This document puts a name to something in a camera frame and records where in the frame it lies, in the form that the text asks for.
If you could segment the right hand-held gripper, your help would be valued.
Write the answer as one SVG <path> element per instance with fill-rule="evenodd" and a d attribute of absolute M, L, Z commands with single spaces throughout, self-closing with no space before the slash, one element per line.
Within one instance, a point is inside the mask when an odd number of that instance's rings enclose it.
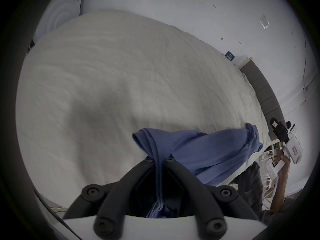
<path fill-rule="evenodd" d="M 271 142 L 279 140 L 284 143 L 284 156 L 291 159 L 294 164 L 298 164 L 303 157 L 303 149 L 296 134 L 298 127 L 290 121 L 278 121 L 272 117 L 270 119 L 269 136 Z"/>

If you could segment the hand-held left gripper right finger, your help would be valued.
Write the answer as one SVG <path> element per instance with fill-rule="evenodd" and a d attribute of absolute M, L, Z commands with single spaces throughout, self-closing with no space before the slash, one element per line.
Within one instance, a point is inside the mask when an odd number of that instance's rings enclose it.
<path fill-rule="evenodd" d="M 194 210 L 199 235 L 226 234 L 228 226 L 223 211 L 227 211 L 227 215 L 232 215 L 233 218 L 259 220 L 233 187 L 203 184 L 174 158 L 167 158 L 163 168 L 186 190 Z"/>

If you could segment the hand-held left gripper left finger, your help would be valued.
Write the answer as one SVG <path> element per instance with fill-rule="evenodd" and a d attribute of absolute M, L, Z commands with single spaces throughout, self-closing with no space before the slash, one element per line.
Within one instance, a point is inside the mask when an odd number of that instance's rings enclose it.
<path fill-rule="evenodd" d="M 146 158 L 118 182 L 84 187 L 63 219 L 96 215 L 95 234 L 122 235 L 125 215 L 145 217 L 156 203 L 155 179 L 155 162 Z"/>

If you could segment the person's right hand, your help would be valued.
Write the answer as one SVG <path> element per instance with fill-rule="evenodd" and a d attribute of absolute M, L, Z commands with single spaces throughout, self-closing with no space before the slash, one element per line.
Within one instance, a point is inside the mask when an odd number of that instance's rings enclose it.
<path fill-rule="evenodd" d="M 274 157 L 274 164 L 277 166 L 280 162 L 283 162 L 283 167 L 279 170 L 278 176 L 279 178 L 287 178 L 290 171 L 291 160 L 287 156 L 285 156 L 284 151 L 281 150 L 277 156 Z"/>

